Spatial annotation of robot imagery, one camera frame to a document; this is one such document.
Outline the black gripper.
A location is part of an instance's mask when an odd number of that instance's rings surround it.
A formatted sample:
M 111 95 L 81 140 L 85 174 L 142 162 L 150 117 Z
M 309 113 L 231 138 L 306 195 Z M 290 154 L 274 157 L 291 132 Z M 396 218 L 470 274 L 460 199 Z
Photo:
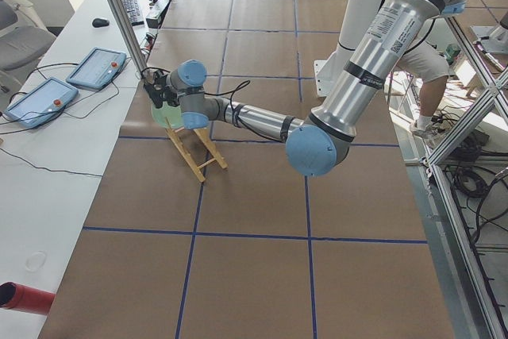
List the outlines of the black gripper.
M 170 73 L 161 69 L 148 73 L 144 78 L 144 90 L 155 108 L 164 105 L 177 107 L 177 90 L 170 83 Z

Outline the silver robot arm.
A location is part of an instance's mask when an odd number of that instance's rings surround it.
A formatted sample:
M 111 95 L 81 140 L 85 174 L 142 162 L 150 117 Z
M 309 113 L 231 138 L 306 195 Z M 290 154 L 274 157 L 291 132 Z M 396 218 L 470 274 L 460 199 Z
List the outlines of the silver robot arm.
M 207 72 L 197 60 L 188 60 L 174 71 L 142 71 L 144 90 L 156 108 L 179 106 L 186 129 L 205 128 L 212 121 L 229 123 L 284 143 L 287 159 L 299 173 L 324 175 L 348 155 L 356 122 L 414 46 L 423 24 L 465 7 L 465 0 L 349 2 L 360 8 L 360 41 L 344 66 L 333 69 L 324 102 L 304 120 L 235 102 L 231 94 L 207 95 L 203 88 Z

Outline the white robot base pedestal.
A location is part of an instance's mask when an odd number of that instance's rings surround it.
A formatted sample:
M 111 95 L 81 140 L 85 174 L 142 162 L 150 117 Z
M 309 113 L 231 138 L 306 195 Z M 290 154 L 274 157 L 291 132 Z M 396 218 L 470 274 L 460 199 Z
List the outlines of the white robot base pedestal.
M 317 95 L 326 97 L 346 63 L 359 47 L 383 0 L 348 0 L 337 47 L 327 60 L 314 62 Z

